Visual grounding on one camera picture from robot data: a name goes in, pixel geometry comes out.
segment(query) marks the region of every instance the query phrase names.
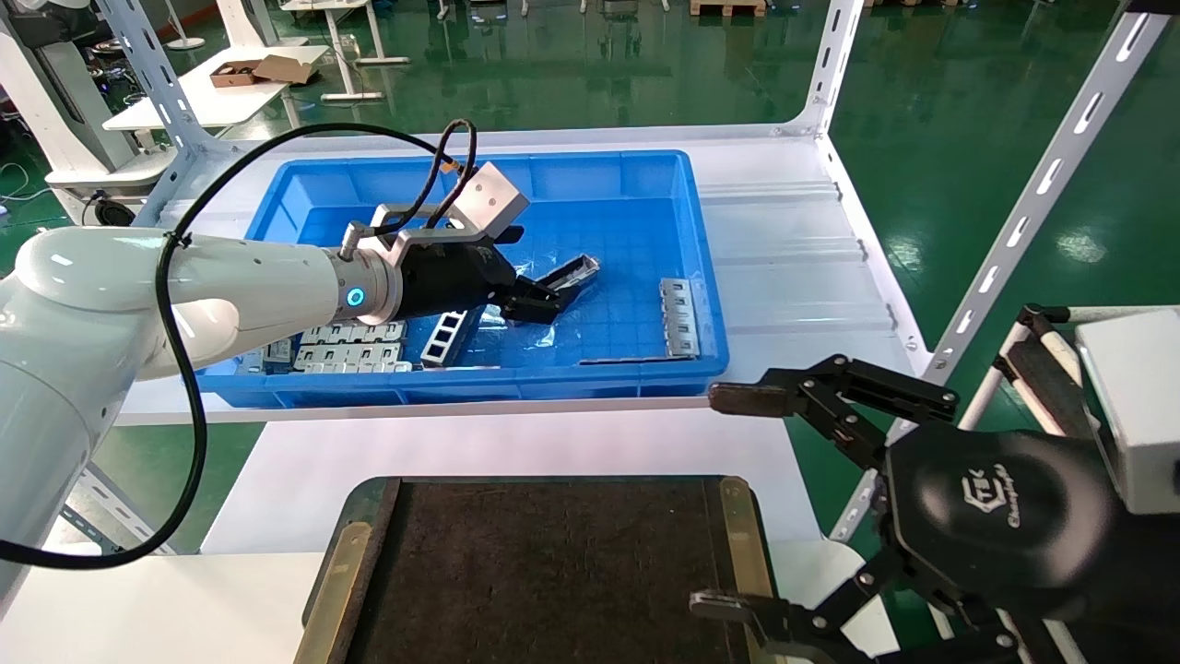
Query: dark work tray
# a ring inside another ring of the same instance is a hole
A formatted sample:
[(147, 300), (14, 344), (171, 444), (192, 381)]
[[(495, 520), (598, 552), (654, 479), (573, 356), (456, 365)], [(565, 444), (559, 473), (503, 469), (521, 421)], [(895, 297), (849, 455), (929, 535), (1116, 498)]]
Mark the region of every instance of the dark work tray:
[(346, 501), (295, 662), (762, 662), (688, 612), (706, 589), (774, 594), (742, 480), (381, 478)]

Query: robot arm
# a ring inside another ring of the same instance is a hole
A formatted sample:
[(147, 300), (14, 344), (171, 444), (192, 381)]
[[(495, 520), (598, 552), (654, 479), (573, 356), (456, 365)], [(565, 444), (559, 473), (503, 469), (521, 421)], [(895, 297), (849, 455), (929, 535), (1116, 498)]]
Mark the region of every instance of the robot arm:
[[(522, 301), (531, 308), (519, 318), (556, 315), (552, 292), (494, 248), (520, 236), (511, 223), (529, 200), (492, 164), (471, 182), (446, 228), (392, 232), (379, 216), (333, 249), (192, 236), (171, 261), (169, 291), (194, 367), (337, 320)], [(177, 373), (155, 292), (168, 241), (156, 228), (53, 229), (0, 281), (0, 540), (42, 545), (132, 382)], [(0, 563), (0, 617), (24, 573)]]

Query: cardboard box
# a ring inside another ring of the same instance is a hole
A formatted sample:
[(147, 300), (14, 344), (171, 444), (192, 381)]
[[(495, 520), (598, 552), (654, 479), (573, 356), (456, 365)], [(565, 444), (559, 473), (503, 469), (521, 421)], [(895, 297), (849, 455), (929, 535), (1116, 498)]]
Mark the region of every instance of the cardboard box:
[(214, 87), (237, 87), (256, 83), (303, 84), (312, 78), (315, 67), (294, 58), (267, 55), (261, 60), (230, 60), (214, 70), (209, 78)]
[(254, 70), (254, 75), (269, 80), (303, 84), (312, 78), (315, 67), (310, 63), (301, 63), (295, 58), (267, 55)]
[(254, 85), (258, 79), (253, 72), (261, 63), (262, 60), (230, 60), (218, 65), (209, 78), (214, 81), (214, 87)]

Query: blue plastic bin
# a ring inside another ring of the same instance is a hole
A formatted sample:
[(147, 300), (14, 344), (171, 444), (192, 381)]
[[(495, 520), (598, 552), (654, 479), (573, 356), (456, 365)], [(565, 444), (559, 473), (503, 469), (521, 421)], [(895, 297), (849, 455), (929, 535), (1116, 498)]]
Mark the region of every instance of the blue plastic bin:
[[(241, 359), (199, 373), (203, 392), (238, 408), (389, 406), (492, 400), (684, 396), (704, 392), (729, 362), (701, 205), (678, 151), (503, 155), (496, 165), (529, 197), (524, 238), (502, 245), (538, 277), (578, 254), (597, 280), (552, 326), (505, 322), (487, 307), (455, 367), (409, 374), (238, 375)], [(406, 204), (430, 157), (295, 160), (275, 175), (247, 237), (333, 246), (349, 221), (380, 203)], [(444, 173), (430, 203), (455, 176)], [(688, 278), (701, 356), (666, 363), (579, 366), (582, 360), (666, 355), (660, 278)], [(437, 316), (407, 327), (404, 360), (418, 362)]]

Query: metal frame piece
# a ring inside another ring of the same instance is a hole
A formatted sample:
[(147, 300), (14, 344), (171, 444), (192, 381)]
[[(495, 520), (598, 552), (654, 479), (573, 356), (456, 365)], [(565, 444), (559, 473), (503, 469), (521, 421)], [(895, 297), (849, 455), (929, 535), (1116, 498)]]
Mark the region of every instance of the metal frame piece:
[[(922, 375), (923, 381), (943, 386), (958, 366), (963, 351), (975, 338), (976, 331), (995, 304), (1004, 284), (1016, 269), (1032, 237), (1041, 229), (1049, 210), (1077, 169), (1086, 151), (1094, 143), (1110, 112), (1122, 97), (1135, 72), (1143, 64), (1155, 41), (1163, 32), (1168, 17), (1160, 14), (1125, 14), (1115, 26), (1097, 61), (1069, 106), (1066, 118), (1049, 142), (1032, 177), (1012, 206), (999, 235), (983, 264), (971, 280), (971, 287), (955, 311), (933, 357)], [(898, 420), (889, 432), (892, 443), (912, 426)], [(853, 489), (848, 504), (828, 535), (847, 543), (860, 526), (865, 507), (872, 498), (877, 473), (868, 471)]]
[(111, 29), (123, 42), (124, 53), (136, 70), (136, 77), (156, 106), (156, 112), (159, 113), (159, 119), (164, 123), (164, 129), (176, 149), (176, 157), (160, 175), (135, 222), (135, 225), (156, 225), (160, 211), (185, 180), (198, 155), (214, 149), (218, 142), (197, 124), (196, 117), (189, 110), (189, 99), (184, 96), (184, 90), (177, 85), (179, 78), (164, 55), (164, 47), (138, 0), (97, 0), (97, 2), (103, 14), (111, 18)]
[(815, 68), (804, 110), (788, 124), (801, 124), (804, 134), (825, 134), (832, 125), (835, 101), (844, 83), (844, 71), (848, 66), (853, 37), (860, 24), (863, 0), (832, 0), (824, 24), (824, 37), (819, 42)]
[[(74, 485), (74, 489), (83, 489), (88, 497), (94, 499), (98, 505), (103, 507), (116, 521), (131, 531), (131, 534), (139, 541), (146, 541), (152, 533), (156, 532), (156, 526), (152, 526), (146, 520), (139, 517), (139, 511), (136, 508), (131, 499), (119, 489), (105, 473), (98, 469), (93, 464), (87, 464), (86, 468), (78, 476), (78, 484)], [(156, 553), (164, 555), (176, 555), (178, 552), (172, 548), (171, 545), (164, 544), (156, 550)]]
[(78, 532), (86, 535), (86, 538), (88, 538), (90, 541), (97, 544), (103, 555), (123, 551), (123, 547), (114, 544), (114, 540), (103, 534), (103, 532), (99, 531), (97, 526), (87, 521), (86, 518), (83, 517), (81, 514), (74, 512), (68, 505), (61, 507), (61, 512), (59, 515), (63, 519), (65, 519), (71, 526), (78, 528)]
[(445, 368), (448, 367), (463, 344), (471, 334), (471, 326), (483, 315), (484, 307), (471, 310), (452, 310), (439, 316), (439, 321), (431, 331), (431, 338), (426, 341), (422, 349), (422, 367)]

